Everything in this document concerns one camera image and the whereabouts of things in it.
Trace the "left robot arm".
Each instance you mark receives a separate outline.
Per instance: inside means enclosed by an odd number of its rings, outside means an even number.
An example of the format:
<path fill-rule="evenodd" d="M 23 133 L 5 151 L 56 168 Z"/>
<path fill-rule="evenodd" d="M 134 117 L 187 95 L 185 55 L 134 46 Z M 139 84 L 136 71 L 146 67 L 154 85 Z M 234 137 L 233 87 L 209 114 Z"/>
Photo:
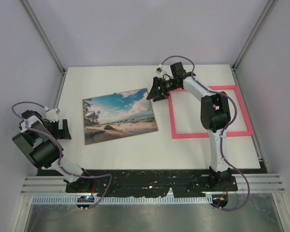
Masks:
<path fill-rule="evenodd" d="M 14 136 L 12 141 L 34 167 L 50 168 L 62 174 L 66 183 L 66 192 L 89 192 L 94 185 L 89 173 L 65 157 L 62 157 L 58 163 L 59 148 L 45 136 L 45 133 L 51 134 L 56 140 L 72 138 L 67 119 L 62 120 L 62 129 L 59 128 L 59 112 L 59 109 L 52 109 L 47 111 L 47 117 L 43 118 L 36 111 L 26 110 L 21 114 L 23 120 L 19 123 L 20 133 Z"/>

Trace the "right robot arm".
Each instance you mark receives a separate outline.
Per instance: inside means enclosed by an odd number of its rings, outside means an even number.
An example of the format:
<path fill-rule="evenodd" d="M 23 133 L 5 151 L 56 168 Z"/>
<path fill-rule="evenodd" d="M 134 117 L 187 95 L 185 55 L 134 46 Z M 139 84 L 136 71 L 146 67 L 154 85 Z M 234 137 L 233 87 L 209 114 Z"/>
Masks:
<path fill-rule="evenodd" d="M 211 163 L 209 166 L 209 186 L 213 190 L 221 190 L 231 181 L 230 165 L 226 162 L 224 152 L 226 146 L 226 128 L 231 122 L 228 95 L 217 92 L 197 80 L 194 71 L 187 72 L 181 62 L 170 66 L 172 75 L 169 76 L 160 64 L 153 78 L 153 85 L 147 100 L 153 102 L 168 99 L 170 92 L 183 89 L 192 94 L 200 103 L 200 119 L 210 139 Z"/>

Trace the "pink picture frame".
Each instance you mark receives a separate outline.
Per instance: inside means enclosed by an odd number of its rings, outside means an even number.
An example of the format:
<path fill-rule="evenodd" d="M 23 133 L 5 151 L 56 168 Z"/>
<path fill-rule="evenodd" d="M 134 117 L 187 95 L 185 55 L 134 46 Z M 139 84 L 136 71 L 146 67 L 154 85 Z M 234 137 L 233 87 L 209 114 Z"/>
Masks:
<path fill-rule="evenodd" d="M 228 131 L 227 137 L 242 137 L 242 136 L 252 136 L 254 135 L 252 123 L 249 119 L 248 111 L 246 109 L 242 94 L 240 93 L 240 89 L 237 85 L 224 85 L 224 86 L 210 86 L 213 90 L 233 90 L 236 94 L 236 98 L 239 103 L 238 111 L 241 112 L 245 125 L 245 131 Z M 168 107 L 169 107 L 169 116 L 170 116 L 170 125 L 171 125 L 171 133 L 172 139 L 195 139 L 195 138 L 208 138 L 209 135 L 207 132 L 198 132 L 198 133 L 177 133 L 175 126 L 175 118 L 174 118 L 174 106 L 172 101 L 172 95 L 170 94 L 168 98 Z"/>

